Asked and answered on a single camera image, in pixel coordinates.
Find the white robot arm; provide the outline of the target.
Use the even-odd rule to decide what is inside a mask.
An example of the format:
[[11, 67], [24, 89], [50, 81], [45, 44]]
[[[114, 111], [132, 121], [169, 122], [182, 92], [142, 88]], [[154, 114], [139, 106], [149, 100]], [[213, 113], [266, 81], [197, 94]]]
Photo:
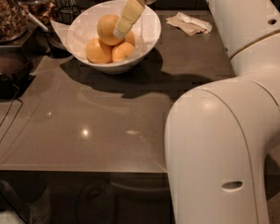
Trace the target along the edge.
[[264, 164], [280, 143], [280, 13], [271, 0], [206, 0], [235, 76], [172, 106], [165, 159], [175, 224], [269, 224]]

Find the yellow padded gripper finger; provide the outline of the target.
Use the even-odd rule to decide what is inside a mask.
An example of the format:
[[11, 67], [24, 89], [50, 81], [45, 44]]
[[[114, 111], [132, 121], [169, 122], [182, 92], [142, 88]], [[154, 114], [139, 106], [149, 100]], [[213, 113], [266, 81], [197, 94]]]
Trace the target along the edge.
[[119, 39], [123, 39], [140, 18], [145, 6], [145, 0], [126, 0], [113, 31], [113, 35]]

